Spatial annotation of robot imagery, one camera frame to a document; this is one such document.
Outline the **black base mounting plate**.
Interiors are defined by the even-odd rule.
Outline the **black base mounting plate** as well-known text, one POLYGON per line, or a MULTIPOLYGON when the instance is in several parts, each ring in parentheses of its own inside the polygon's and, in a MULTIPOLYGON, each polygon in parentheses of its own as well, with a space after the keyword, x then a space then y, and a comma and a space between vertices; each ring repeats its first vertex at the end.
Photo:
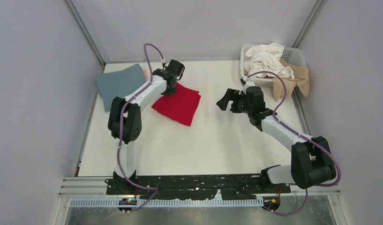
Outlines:
POLYGON ((147 200, 211 200, 220 193, 224 200, 248 200, 256 194, 288 194, 285 184, 269 184, 258 173, 216 175, 136 176, 133 186, 117 174, 106 179, 107 195, 136 195, 147 200))

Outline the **white plastic laundry basket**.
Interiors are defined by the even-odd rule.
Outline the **white plastic laundry basket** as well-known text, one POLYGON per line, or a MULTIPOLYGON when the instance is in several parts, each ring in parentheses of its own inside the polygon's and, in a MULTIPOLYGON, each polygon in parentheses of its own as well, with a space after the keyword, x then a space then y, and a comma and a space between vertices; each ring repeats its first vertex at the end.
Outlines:
MULTIPOLYGON (((274 44, 274 45, 258 45, 258 44, 244 44, 241 48, 240 51, 240 75, 239 78, 242 80, 242 82, 254 82, 255 86, 259 87, 265 87, 265 88, 272 88, 273 87, 273 82, 272 79, 270 78, 260 78, 260 77, 250 77, 247 78, 248 73, 246 72, 244 68, 244 63, 248 57, 245 56, 245 53, 251 48, 251 47, 268 47, 268 46, 273 46, 273 47, 279 47, 279 44, 274 44)), ((306 66, 306 61, 305 57, 302 53, 302 51, 298 48, 292 48, 292 47, 284 47, 282 51, 282 56, 281 59, 284 61, 298 67, 305 67, 306 66)))

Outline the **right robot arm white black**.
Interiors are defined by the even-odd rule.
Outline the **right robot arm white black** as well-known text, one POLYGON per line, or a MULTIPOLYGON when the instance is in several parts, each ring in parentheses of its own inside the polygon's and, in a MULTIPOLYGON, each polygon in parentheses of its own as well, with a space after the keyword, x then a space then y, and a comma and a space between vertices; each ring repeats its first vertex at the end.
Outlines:
POLYGON ((245 113, 252 126, 271 135, 290 151, 289 165, 275 165, 261 171, 262 186, 290 184, 307 189, 312 186, 331 187, 339 183, 341 172, 330 153, 328 141, 322 136, 298 133, 285 123, 275 110, 265 106, 260 87, 227 89, 216 105, 222 111, 230 105, 231 112, 245 113))

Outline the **beige t shirt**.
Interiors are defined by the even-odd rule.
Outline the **beige t shirt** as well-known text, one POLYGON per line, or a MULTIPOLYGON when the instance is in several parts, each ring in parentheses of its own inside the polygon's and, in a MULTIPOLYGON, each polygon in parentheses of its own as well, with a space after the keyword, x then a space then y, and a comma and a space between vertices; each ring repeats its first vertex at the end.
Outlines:
MULTIPOLYGON (((305 66, 295 66, 284 59, 280 60, 284 67, 289 67, 293 71, 294 79, 282 78, 286 87, 286 98, 290 98, 293 90, 298 87, 304 97, 310 94, 309 86, 309 68, 305 66)), ((273 81, 273 97, 275 101, 279 101, 284 96, 284 88, 278 78, 272 78, 273 81)))

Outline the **folded blue-grey t shirt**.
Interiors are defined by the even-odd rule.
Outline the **folded blue-grey t shirt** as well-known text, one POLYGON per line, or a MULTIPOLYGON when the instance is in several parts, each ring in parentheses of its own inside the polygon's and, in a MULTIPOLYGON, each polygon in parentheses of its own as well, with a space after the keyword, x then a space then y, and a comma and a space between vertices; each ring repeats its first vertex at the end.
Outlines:
POLYGON ((143 69, 134 64, 124 70, 96 75, 98 92, 103 100, 105 112, 111 109, 115 97, 126 97, 146 82, 143 69))

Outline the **aluminium frame rail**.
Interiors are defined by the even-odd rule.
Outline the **aluminium frame rail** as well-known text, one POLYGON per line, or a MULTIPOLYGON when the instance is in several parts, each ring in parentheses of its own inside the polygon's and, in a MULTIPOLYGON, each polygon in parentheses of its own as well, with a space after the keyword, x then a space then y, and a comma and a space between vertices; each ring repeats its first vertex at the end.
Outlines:
POLYGON ((62 182, 59 197, 71 199, 74 207, 225 207, 225 206, 267 206, 271 200, 278 205, 280 199, 288 196, 310 197, 316 195, 340 195, 338 187, 310 187, 307 190, 297 186, 286 184, 291 192, 288 194, 256 194, 253 199, 248 200, 224 200, 217 193, 211 200, 158 200, 149 197, 147 200, 136 195, 107 195, 106 179, 112 177, 69 177, 62 182))

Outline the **white t shirt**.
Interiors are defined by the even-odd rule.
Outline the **white t shirt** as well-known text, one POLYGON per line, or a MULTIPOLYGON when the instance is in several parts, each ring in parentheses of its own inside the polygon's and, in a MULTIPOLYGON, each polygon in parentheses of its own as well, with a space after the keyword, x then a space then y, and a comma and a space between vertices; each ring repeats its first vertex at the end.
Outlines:
POLYGON ((244 53, 244 74, 251 75, 260 71, 270 71, 282 78, 294 79, 293 70, 280 62, 284 48, 278 43, 250 47, 244 53))

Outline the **folded pink t shirt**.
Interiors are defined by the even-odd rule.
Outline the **folded pink t shirt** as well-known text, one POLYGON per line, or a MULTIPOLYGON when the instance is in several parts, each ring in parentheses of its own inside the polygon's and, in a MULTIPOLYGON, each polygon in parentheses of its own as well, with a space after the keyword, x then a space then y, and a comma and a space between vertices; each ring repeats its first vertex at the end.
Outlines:
POLYGON ((148 72, 146 70, 143 70, 143 76, 145 78, 145 80, 149 80, 149 75, 148 75, 148 72))

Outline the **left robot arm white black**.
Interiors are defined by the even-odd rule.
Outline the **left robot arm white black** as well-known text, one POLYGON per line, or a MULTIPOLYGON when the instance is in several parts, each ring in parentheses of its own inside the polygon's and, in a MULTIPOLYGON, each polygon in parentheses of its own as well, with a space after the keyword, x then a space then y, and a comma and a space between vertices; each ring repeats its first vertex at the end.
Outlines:
POLYGON ((161 96, 175 94, 177 82, 184 70, 185 66, 177 60, 163 63, 162 68, 154 70, 150 79, 136 91, 112 101, 108 129, 119 143, 113 177, 105 181, 108 195, 130 195, 143 188, 135 181, 134 162, 135 142, 142 131, 142 111, 161 96))

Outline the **red t shirt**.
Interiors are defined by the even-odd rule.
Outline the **red t shirt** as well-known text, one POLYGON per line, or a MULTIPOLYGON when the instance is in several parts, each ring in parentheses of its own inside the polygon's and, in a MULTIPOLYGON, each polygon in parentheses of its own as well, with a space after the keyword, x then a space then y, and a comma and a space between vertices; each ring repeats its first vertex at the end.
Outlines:
POLYGON ((159 114, 190 127, 201 95, 198 91, 177 84, 174 95, 162 96, 151 107, 159 114))

